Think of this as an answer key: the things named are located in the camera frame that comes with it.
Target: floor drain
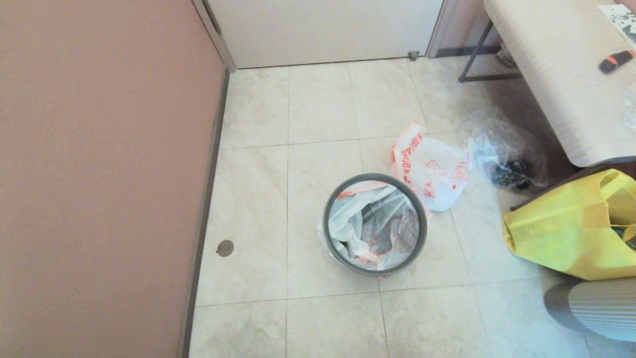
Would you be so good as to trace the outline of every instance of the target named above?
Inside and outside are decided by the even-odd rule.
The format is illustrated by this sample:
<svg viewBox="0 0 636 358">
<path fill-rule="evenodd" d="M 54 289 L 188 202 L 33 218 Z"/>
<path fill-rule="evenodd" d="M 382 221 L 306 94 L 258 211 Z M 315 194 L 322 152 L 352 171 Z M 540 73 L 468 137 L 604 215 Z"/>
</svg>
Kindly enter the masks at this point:
<svg viewBox="0 0 636 358">
<path fill-rule="evenodd" d="M 223 240 L 216 247 L 216 253 L 222 257 L 229 256 L 234 251 L 234 243 L 230 240 Z"/>
</svg>

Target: paper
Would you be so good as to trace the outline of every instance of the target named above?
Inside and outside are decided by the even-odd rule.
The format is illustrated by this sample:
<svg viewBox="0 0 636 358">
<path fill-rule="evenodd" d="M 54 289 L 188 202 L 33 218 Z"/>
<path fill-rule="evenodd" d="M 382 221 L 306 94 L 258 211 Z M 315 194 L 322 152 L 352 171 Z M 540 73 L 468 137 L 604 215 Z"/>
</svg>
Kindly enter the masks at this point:
<svg viewBox="0 0 636 358">
<path fill-rule="evenodd" d="M 636 43 L 636 15 L 627 6 L 623 4 L 598 5 L 598 8 L 627 41 L 631 41 L 632 44 Z"/>
</svg>

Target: white plastic bag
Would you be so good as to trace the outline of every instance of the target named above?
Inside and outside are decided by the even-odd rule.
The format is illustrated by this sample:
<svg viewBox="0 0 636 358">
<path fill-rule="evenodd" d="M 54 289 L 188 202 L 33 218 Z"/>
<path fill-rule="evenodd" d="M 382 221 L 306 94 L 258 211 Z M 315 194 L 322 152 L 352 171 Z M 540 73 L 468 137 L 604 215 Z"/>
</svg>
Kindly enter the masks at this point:
<svg viewBox="0 0 636 358">
<path fill-rule="evenodd" d="M 416 193 L 425 208 L 444 211 L 468 183 L 471 156 L 466 150 L 425 137 L 412 122 L 393 146 L 393 176 Z"/>
</svg>

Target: clear plastic bag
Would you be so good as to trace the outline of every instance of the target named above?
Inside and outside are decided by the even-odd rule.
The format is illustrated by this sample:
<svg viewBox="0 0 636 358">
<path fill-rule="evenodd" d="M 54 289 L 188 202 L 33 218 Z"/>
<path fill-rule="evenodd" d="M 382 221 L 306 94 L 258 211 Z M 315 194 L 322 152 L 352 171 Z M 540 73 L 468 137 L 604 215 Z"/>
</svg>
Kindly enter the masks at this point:
<svg viewBox="0 0 636 358">
<path fill-rule="evenodd" d="M 401 264 L 419 237 L 413 205 L 384 182 L 362 182 L 342 193 L 331 207 L 328 223 L 338 252 L 367 270 L 383 271 Z M 326 247 L 322 222 L 317 228 Z"/>
<path fill-rule="evenodd" d="M 498 108 L 478 110 L 458 128 L 468 135 L 473 160 L 492 183 L 513 191 L 548 185 L 548 155 L 528 131 L 510 124 Z"/>
<path fill-rule="evenodd" d="M 623 124 L 630 131 L 636 132 L 636 83 L 633 83 L 623 91 L 623 101 L 626 106 L 623 112 Z"/>
</svg>

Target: baseboard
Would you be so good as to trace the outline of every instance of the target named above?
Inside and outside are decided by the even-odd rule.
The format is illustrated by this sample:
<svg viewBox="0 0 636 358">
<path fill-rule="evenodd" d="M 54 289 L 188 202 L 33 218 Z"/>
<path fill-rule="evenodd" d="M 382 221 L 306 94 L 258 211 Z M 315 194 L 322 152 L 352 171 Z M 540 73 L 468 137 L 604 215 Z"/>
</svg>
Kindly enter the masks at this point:
<svg viewBox="0 0 636 358">
<path fill-rule="evenodd" d="M 479 54 L 496 54 L 500 49 L 500 46 L 482 46 Z M 472 55 L 473 51 L 475 46 L 440 48 L 435 57 L 467 56 Z"/>
<path fill-rule="evenodd" d="M 212 132 L 212 153 L 210 158 L 210 171 L 207 178 L 207 188 L 205 190 L 205 202 L 201 216 L 201 227 L 196 252 L 194 253 L 194 267 L 192 269 L 192 281 L 190 282 L 190 297 L 188 299 L 188 310 L 186 322 L 181 338 L 181 357 L 188 358 L 190 354 L 190 338 L 192 336 L 192 322 L 195 316 L 195 304 L 197 302 L 198 279 L 201 271 L 201 260 L 203 258 L 203 246 L 205 243 L 205 232 L 207 229 L 207 219 L 210 216 L 210 201 L 212 200 L 212 187 L 214 186 L 214 175 L 216 174 L 216 162 L 219 157 L 219 145 L 221 144 L 221 129 L 223 127 L 223 115 L 225 113 L 225 101 L 228 96 L 228 86 L 230 84 L 230 71 L 228 68 L 223 73 L 223 87 L 221 89 L 221 99 L 219 109 L 216 113 L 216 121 Z"/>
</svg>

